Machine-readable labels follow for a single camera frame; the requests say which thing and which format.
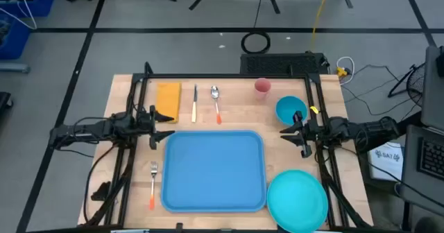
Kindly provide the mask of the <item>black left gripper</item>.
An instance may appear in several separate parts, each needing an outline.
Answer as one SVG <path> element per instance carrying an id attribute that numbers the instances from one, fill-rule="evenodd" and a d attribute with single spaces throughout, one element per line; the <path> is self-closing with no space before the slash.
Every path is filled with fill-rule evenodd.
<path id="1" fill-rule="evenodd" d="M 157 149 L 157 143 L 161 142 L 163 139 L 172 135 L 174 130 L 167 131 L 157 131 L 155 129 L 155 121 L 157 122 L 169 122 L 173 121 L 174 118 L 160 114 L 155 110 L 155 106 L 151 105 L 149 111 L 144 108 L 138 110 L 136 113 L 136 124 L 137 129 L 141 135 L 149 135 L 149 146 L 152 150 Z"/>

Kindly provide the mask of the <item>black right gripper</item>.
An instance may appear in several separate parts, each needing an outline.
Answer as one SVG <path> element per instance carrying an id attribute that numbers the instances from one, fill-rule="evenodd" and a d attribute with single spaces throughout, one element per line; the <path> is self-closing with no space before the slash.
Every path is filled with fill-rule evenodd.
<path id="1" fill-rule="evenodd" d="M 306 123 L 302 122 L 302 112 L 296 111 L 293 116 L 294 124 L 289 128 L 281 130 L 280 133 L 295 133 L 296 135 L 282 135 L 285 139 L 296 146 L 301 146 L 302 158 L 308 158 L 312 154 L 311 147 L 307 144 L 308 141 L 316 141 L 321 135 L 323 128 L 318 125 L 317 120 L 309 119 Z"/>

